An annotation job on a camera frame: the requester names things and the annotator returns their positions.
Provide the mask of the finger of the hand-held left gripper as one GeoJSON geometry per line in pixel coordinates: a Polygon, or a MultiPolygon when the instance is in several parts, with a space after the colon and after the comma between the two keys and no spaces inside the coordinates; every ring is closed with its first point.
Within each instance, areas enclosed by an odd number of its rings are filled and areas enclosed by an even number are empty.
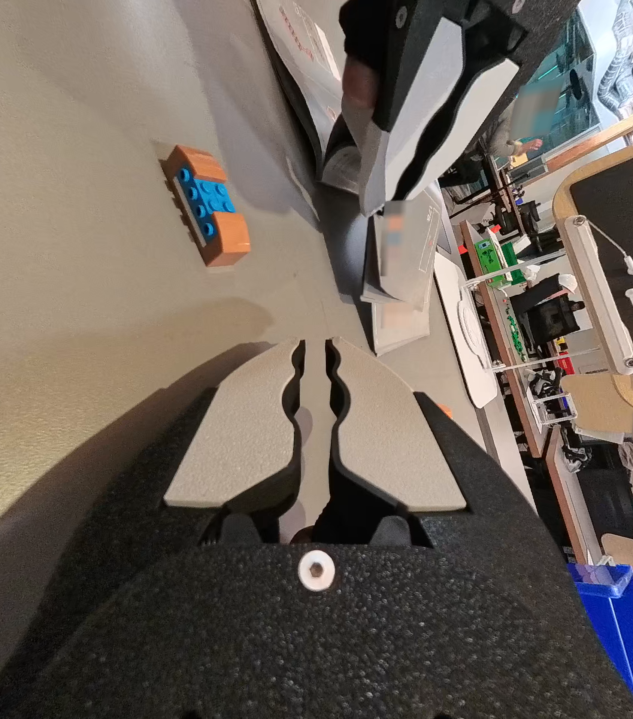
{"type": "Polygon", "coordinates": [[[372,216],[390,201],[390,163],[421,122],[447,101],[464,69],[463,28],[450,19],[408,16],[394,29],[373,112],[343,104],[360,157],[360,209],[372,216]]]}
{"type": "Polygon", "coordinates": [[[431,119],[421,122],[390,163],[390,200],[416,197],[480,134],[482,124],[519,72],[510,59],[478,70],[463,92],[454,88],[431,119]]]}

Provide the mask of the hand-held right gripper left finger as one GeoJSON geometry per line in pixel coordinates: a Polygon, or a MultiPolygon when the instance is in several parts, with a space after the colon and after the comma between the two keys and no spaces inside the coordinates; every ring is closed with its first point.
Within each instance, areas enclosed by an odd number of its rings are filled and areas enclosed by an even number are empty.
{"type": "Polygon", "coordinates": [[[302,478],[305,342],[270,347],[229,374],[163,496],[181,508],[290,508],[302,478]]]}

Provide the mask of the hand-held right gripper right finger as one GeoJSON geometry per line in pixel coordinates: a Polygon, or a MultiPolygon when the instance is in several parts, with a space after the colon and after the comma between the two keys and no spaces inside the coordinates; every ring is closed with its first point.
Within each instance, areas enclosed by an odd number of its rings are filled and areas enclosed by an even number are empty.
{"type": "Polygon", "coordinates": [[[326,340],[325,355],[337,476],[409,513],[464,510],[466,499],[411,387],[342,337],[326,340]]]}

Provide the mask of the white instruction booklet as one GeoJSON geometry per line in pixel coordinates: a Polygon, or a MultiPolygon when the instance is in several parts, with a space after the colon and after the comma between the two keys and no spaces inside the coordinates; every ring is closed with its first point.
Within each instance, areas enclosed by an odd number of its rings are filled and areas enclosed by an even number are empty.
{"type": "MultiPolygon", "coordinates": [[[[315,179],[357,210],[360,152],[341,115],[341,75],[330,43],[300,1],[254,1],[285,97],[312,146],[315,179]]],[[[360,300],[369,305],[377,356],[428,337],[434,257],[444,203],[435,183],[414,200],[387,203],[369,219],[360,300]]]]}

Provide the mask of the brown white blue brick assembly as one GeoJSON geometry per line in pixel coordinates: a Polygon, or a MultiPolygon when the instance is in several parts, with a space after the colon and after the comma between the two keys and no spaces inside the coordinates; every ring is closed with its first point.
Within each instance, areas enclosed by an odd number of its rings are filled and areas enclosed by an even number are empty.
{"type": "Polygon", "coordinates": [[[210,270],[231,268],[249,255],[247,222],[231,200],[227,175],[216,157],[174,145],[160,163],[204,265],[210,270]]]}

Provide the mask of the long wooden table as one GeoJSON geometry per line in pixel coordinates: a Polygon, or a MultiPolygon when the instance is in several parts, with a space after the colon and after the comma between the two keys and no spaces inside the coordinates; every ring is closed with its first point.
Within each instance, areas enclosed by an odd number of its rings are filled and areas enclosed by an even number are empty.
{"type": "MultiPolygon", "coordinates": [[[[476,276],[483,274],[481,261],[478,258],[476,244],[481,241],[481,236],[476,229],[467,221],[459,224],[463,244],[467,249],[468,256],[476,276]]],[[[495,291],[483,282],[477,286],[478,294],[483,301],[486,316],[491,326],[491,332],[496,343],[496,354],[494,358],[505,366],[511,366],[521,362],[521,357],[516,352],[511,338],[511,324],[506,316],[506,310],[510,307],[508,298],[500,291],[495,291]]],[[[551,430],[540,428],[534,413],[527,400],[527,379],[523,370],[505,370],[501,375],[508,382],[511,397],[519,416],[521,429],[526,438],[529,454],[535,459],[541,459],[549,442],[551,430]]]]}

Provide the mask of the green cardboard box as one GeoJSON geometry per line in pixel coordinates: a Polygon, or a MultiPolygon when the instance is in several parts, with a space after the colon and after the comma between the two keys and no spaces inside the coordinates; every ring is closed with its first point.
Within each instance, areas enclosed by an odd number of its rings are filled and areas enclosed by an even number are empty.
{"type": "MultiPolygon", "coordinates": [[[[500,268],[517,265],[519,262],[514,251],[513,242],[500,245],[498,239],[486,235],[474,241],[474,247],[483,274],[492,273],[500,268]]],[[[520,270],[511,270],[507,273],[496,275],[486,281],[486,284],[495,289],[504,289],[512,285],[523,285],[527,283],[524,273],[520,270]]]]}

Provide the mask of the black desktop machine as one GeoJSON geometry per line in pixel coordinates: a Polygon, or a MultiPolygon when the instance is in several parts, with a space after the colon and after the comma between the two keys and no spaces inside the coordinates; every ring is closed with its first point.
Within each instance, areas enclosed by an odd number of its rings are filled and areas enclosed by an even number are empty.
{"type": "Polygon", "coordinates": [[[536,350],[581,330],[576,314],[585,309],[585,303],[572,298],[577,289],[574,275],[553,274],[510,298],[528,348],[536,350]]]}

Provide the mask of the wood-edged black panel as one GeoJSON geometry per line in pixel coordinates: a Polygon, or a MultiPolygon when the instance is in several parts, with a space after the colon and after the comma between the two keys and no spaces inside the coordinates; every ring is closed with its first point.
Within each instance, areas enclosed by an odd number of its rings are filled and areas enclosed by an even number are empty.
{"type": "Polygon", "coordinates": [[[633,145],[570,173],[552,213],[599,348],[603,373],[576,374],[563,384],[576,427],[633,432],[633,145]]]}

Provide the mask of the blue plastic bin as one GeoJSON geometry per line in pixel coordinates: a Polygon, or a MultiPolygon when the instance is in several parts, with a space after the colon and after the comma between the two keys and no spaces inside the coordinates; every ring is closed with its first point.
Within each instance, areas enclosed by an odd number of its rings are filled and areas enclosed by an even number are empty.
{"type": "Polygon", "coordinates": [[[567,565],[594,631],[633,693],[633,568],[567,565]]]}

